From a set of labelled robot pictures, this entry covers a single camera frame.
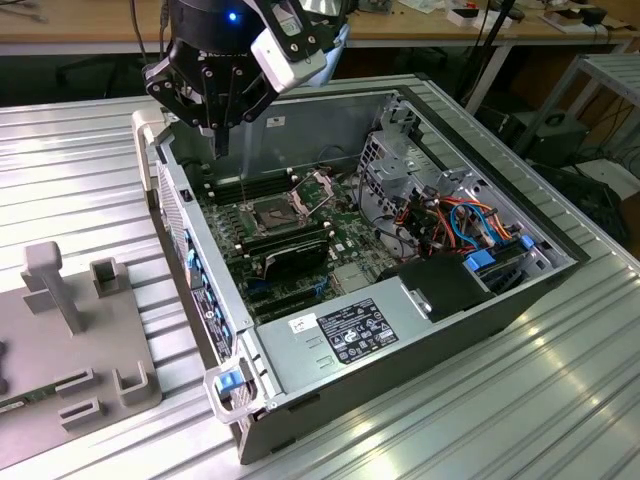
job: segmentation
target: robotic arm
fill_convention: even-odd
[[[299,0],[169,0],[168,55],[145,68],[145,88],[226,156],[230,128],[326,66],[346,3],[331,26],[312,24]]]

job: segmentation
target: power cable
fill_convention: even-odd
[[[149,59],[147,58],[147,52],[144,49],[144,43],[142,43],[142,35],[140,35],[140,29],[138,28],[138,15],[136,13],[136,1],[129,0],[129,12],[131,14],[131,23],[133,24],[133,31],[136,34],[136,39],[138,40],[138,46],[140,47],[140,52],[142,53],[142,60],[145,64],[149,64]]]
[[[160,7],[160,55],[162,61],[164,58],[164,31],[169,26],[169,0],[162,0]]]

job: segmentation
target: white label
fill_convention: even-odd
[[[9,405],[5,405],[4,407],[0,408],[0,413],[8,412],[9,410],[20,407],[24,407],[24,402],[22,400],[15,403],[10,403]]]
[[[318,322],[316,322],[316,314],[307,313],[302,317],[289,320],[289,326],[291,327],[291,330],[293,330],[293,333],[300,333],[305,330],[309,330],[310,328],[317,327]]]
[[[284,120],[284,116],[267,118],[267,128],[284,127]]]

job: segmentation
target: blue cable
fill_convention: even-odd
[[[482,212],[482,210],[480,210],[478,207],[476,207],[475,205],[472,205],[470,203],[460,203],[460,204],[456,205],[455,207],[453,207],[451,209],[450,221],[451,221],[451,226],[453,227],[453,231],[455,232],[456,235],[458,235],[463,240],[466,240],[471,245],[473,245],[476,249],[478,249],[478,243],[475,240],[473,240],[471,237],[467,237],[467,236],[463,235],[462,232],[460,232],[460,230],[458,229],[457,222],[456,222],[456,216],[455,216],[456,215],[456,209],[458,207],[467,207],[469,210],[471,210],[473,213],[475,213],[476,216],[478,218],[480,218],[480,220],[482,221],[482,224],[484,225],[484,228],[487,230],[487,233],[489,233],[489,235],[491,236],[493,241],[498,243],[498,244],[502,243],[502,238],[500,238],[500,235],[498,234],[498,232],[496,232],[493,229],[493,227],[491,227],[491,225],[489,225],[489,222],[485,218],[484,213]]]
[[[449,213],[449,221],[451,222],[451,227],[453,228],[454,233],[456,235],[458,235],[461,239],[466,240],[467,242],[469,242],[477,250],[478,249],[478,243],[473,238],[467,237],[466,235],[464,235],[460,231],[460,229],[458,228],[458,224],[456,222],[456,209],[458,207],[461,207],[462,205],[464,205],[464,204],[456,205],[455,207],[453,207],[451,209],[451,213]]]

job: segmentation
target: circuit board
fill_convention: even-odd
[[[305,178],[313,172],[296,173]],[[290,192],[229,205],[216,205],[207,196],[199,197],[216,244],[245,305],[258,323],[372,284],[383,270],[398,263],[359,210],[352,207],[350,178],[341,181],[335,178],[330,180],[330,198],[323,184],[313,179],[300,182],[296,192],[302,208],[306,206],[311,211],[309,216],[300,214]],[[326,261],[303,274],[268,282],[256,273],[259,258],[238,254],[240,242],[269,238],[305,226],[326,225],[325,222],[330,223],[331,231]]]

